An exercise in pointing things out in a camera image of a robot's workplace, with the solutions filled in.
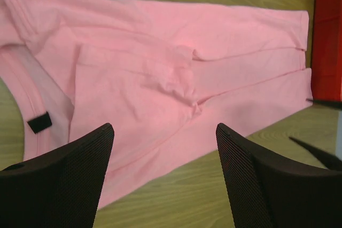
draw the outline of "pink shirt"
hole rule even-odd
[[[308,14],[143,0],[0,0],[0,76],[34,158],[109,122],[99,203],[307,106]],[[28,120],[46,111],[52,126]]]

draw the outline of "pink fabric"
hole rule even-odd
[[[0,31],[25,160],[113,125],[99,207],[215,150],[220,122],[247,136],[309,106],[304,11],[0,0]],[[46,111],[52,127],[33,134]]]

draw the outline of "tabletop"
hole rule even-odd
[[[314,0],[161,0],[248,5],[284,10],[308,10],[307,66],[310,64]],[[0,170],[22,161],[24,128],[12,95],[0,80]],[[335,152],[338,112],[313,106],[249,136],[254,142],[288,158],[320,166],[288,136]],[[130,195],[99,210],[95,228],[233,227],[218,152],[188,163],[153,180]]]

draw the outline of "red object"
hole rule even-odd
[[[316,99],[342,100],[342,1],[315,0],[312,92]]]

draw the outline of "folded garment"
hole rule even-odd
[[[216,150],[220,122],[247,136],[310,105],[305,11],[0,0],[0,31],[25,160],[114,127],[99,207]],[[33,131],[46,112],[52,125]]]

